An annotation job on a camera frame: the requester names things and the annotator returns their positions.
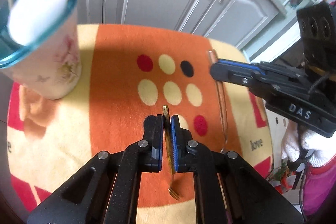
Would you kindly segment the pink sleeve forearm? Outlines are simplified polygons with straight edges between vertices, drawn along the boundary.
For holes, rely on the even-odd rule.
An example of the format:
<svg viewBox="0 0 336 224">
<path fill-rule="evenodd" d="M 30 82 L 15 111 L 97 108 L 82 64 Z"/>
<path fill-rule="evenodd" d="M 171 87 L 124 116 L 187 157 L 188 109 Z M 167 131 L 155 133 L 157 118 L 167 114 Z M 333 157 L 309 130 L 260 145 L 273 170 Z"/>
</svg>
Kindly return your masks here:
<svg viewBox="0 0 336 224">
<path fill-rule="evenodd" d="M 303 187 L 303 211 L 311 216 L 318 211 L 335 184 L 335 157 L 320 167 L 309 165 Z"/>
</svg>

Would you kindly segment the right gloved hand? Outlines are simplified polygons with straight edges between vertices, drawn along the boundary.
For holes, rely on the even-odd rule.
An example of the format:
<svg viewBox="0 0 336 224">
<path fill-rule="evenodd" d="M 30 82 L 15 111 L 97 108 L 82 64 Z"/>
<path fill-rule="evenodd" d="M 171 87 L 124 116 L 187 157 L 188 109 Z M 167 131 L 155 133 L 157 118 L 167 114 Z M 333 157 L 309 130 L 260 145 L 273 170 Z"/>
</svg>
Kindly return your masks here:
<svg viewBox="0 0 336 224">
<path fill-rule="evenodd" d="M 330 138 L 310 129 L 299 133 L 298 124 L 289 121 L 281 142 L 281 158 L 297 161 L 301 149 L 313 150 L 310 165 L 314 168 L 322 167 L 335 158 L 335 133 Z"/>
</svg>

